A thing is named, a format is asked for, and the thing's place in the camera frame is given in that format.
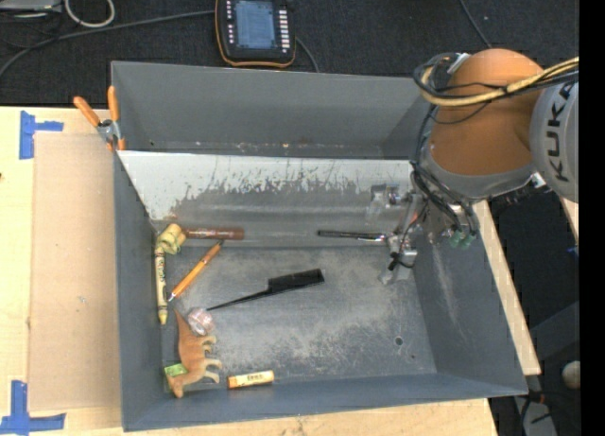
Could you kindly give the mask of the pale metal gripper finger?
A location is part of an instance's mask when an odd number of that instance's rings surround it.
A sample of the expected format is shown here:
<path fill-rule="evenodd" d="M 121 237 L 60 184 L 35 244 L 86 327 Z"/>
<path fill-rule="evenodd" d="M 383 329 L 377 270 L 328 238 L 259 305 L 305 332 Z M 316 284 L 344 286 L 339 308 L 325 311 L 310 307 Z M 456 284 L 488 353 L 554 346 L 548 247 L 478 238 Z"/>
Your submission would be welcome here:
<path fill-rule="evenodd" d="M 398 183 L 375 184 L 370 189 L 367 221 L 394 221 L 402 215 L 402 193 Z"/>
<path fill-rule="evenodd" d="M 415 249 L 403 249 L 400 252 L 391 252 L 389 261 L 378 275 L 383 285 L 391 285 L 407 280 L 416 264 L 418 252 Z"/>

